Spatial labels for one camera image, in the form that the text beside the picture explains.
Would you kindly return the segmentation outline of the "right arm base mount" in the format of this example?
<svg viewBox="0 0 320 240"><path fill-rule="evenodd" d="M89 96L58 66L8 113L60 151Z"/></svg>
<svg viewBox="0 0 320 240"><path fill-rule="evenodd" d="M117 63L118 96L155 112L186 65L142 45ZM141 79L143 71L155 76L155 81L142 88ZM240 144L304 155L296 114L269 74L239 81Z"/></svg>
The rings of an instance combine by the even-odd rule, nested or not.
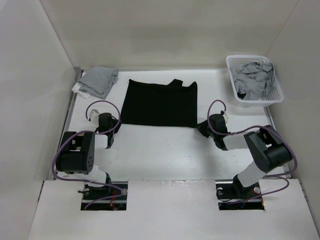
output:
<svg viewBox="0 0 320 240"><path fill-rule="evenodd" d="M215 186L220 211L265 210L261 196L253 199L261 194L258 182L240 190L236 190L232 181L217 181Z"/></svg>

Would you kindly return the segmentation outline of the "black tank top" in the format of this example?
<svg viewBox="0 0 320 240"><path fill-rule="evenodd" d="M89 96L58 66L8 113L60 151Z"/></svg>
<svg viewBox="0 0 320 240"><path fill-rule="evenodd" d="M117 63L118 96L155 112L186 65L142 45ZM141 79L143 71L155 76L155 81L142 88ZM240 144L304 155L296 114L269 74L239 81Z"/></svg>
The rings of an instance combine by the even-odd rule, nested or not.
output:
<svg viewBox="0 0 320 240"><path fill-rule="evenodd" d="M179 79L167 85L130 79L120 119L129 125L194 128L198 119L198 85L194 81L183 86Z"/></svg>

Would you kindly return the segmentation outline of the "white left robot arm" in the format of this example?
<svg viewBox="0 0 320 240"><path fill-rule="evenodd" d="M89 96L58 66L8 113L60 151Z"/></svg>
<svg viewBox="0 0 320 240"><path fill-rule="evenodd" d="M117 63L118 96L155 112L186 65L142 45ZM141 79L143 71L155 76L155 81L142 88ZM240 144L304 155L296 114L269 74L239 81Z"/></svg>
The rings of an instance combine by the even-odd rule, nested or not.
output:
<svg viewBox="0 0 320 240"><path fill-rule="evenodd" d="M64 181L91 182L100 199L114 182L188 181L209 178L205 138L196 128L122 123L119 131L67 131L52 163Z"/></svg>

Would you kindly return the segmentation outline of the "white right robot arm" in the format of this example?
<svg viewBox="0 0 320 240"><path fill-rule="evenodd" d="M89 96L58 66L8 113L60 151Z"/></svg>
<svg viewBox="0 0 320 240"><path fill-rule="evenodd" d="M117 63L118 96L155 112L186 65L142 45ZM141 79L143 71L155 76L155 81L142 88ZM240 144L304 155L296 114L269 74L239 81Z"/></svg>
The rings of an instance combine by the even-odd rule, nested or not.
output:
<svg viewBox="0 0 320 240"><path fill-rule="evenodd" d="M227 129L225 112L222 111L210 115L196 129L204 137L211 137L216 147L222 151L249 150L252 162L235 175L230 187L221 190L237 198L245 197L269 172L294 159L292 150L271 125L258 126L257 131L231 133Z"/></svg>

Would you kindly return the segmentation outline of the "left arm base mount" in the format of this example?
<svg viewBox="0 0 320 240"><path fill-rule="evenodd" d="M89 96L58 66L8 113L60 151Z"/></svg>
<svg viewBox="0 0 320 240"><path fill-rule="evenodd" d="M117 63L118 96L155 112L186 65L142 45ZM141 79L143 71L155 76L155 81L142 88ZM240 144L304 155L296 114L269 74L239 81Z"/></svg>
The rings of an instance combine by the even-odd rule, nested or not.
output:
<svg viewBox="0 0 320 240"><path fill-rule="evenodd" d="M122 194L123 189L128 190L128 182L112 182L113 185L120 189L108 186L90 186L84 185L83 190L78 193L82 194L81 211L126 211L128 195Z"/></svg>

